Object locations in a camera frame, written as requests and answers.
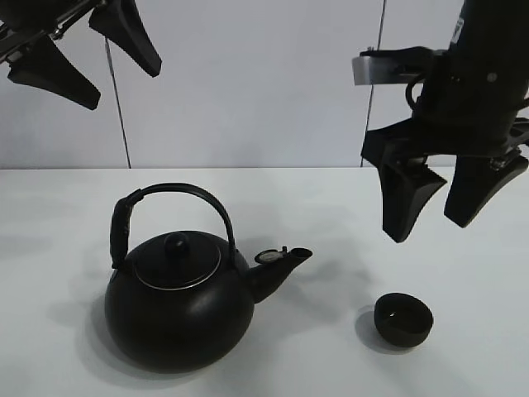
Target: white table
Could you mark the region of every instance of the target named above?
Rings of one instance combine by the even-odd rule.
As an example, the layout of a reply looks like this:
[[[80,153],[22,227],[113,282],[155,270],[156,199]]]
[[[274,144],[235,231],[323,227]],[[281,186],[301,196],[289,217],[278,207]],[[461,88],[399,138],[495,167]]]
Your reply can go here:
[[[113,205],[167,181],[216,194],[249,259],[283,244],[316,254],[258,306],[232,353],[181,376],[120,361],[101,317]],[[380,228],[374,170],[0,172],[0,395],[527,395],[529,175],[467,230],[443,217],[446,192],[397,245]],[[131,228],[134,244],[188,228],[224,235],[214,210],[183,194],[138,204]],[[406,354],[370,322],[375,300],[394,291],[422,299],[436,319]]]

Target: panel seam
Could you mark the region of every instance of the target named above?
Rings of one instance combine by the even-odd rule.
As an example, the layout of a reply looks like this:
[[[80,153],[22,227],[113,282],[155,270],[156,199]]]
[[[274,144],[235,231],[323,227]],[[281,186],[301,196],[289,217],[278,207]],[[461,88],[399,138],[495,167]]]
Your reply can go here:
[[[112,78],[112,85],[114,87],[114,97],[116,99],[116,107],[117,107],[117,115],[119,117],[120,126],[122,129],[122,139],[123,139],[123,146],[125,148],[125,155],[126,155],[126,163],[129,168],[129,170],[132,168],[131,165],[131,155],[129,152],[129,144],[126,139],[126,129],[125,129],[125,122],[123,120],[123,112],[122,112],[122,103],[119,98],[119,91],[117,89],[117,79],[116,79],[116,71],[114,70],[114,63],[112,59],[112,50],[110,48],[110,43],[108,41],[108,38],[105,37],[105,51],[107,52],[107,62],[108,62],[108,69],[110,71],[110,77]]]

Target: kettle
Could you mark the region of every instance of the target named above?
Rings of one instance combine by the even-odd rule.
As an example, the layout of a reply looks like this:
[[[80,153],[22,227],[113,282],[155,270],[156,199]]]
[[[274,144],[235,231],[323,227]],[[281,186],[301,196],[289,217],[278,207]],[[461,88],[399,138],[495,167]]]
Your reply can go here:
[[[132,209],[159,192],[192,194],[211,204],[227,241],[206,232],[171,232],[128,252]],[[236,249],[226,209],[191,184],[157,184],[119,200],[110,252],[115,270],[105,294],[108,331],[136,364],[161,372],[195,371],[225,356],[245,334],[255,304],[312,256],[305,248],[267,250],[250,269]]]

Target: kettle handle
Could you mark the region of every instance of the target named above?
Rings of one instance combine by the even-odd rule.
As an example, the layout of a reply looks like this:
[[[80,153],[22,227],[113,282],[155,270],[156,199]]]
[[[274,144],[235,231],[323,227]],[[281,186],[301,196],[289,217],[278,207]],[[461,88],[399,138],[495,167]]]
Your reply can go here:
[[[231,225],[228,212],[218,199],[208,191],[193,184],[155,184],[145,189],[138,189],[120,199],[114,208],[112,225],[110,228],[110,255],[112,257],[112,268],[118,269],[126,258],[129,249],[130,220],[134,206],[153,193],[177,192],[197,196],[214,207],[226,226],[229,244],[229,262],[235,263],[235,238],[233,226]]]

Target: lid knob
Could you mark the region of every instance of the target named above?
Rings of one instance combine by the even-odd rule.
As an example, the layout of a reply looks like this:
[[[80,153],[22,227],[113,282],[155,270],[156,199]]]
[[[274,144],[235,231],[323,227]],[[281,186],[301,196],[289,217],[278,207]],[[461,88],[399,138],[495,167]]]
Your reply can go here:
[[[171,233],[165,238],[164,247],[169,259],[183,258],[189,253],[189,238],[185,233]]]

